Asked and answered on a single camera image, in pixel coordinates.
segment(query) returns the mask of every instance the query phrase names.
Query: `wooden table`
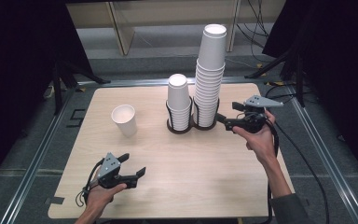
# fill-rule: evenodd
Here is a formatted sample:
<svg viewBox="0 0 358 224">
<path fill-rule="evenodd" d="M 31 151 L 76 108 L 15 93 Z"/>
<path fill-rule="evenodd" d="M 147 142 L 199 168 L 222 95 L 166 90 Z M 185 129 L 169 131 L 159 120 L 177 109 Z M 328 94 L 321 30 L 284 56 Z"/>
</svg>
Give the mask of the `wooden table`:
<svg viewBox="0 0 358 224">
<path fill-rule="evenodd" d="M 194 95 L 195 86 L 190 85 Z M 221 123 L 209 131 L 192 128 L 174 134 L 166 126 L 167 86 L 98 89 L 91 100 L 72 153 L 62 174 L 51 218 L 76 218 L 84 207 L 75 197 L 95 163 L 107 152 L 130 153 L 121 175 L 146 167 L 136 189 L 126 189 L 106 206 L 108 218 L 262 217 L 267 216 L 267 177 L 245 140 Z M 223 84 L 219 113 L 235 118 L 232 102 L 259 94 L 255 84 Z M 123 104 L 136 109 L 138 133 L 125 137 L 110 118 Z M 283 172 L 293 189 L 283 158 Z"/>
</svg>

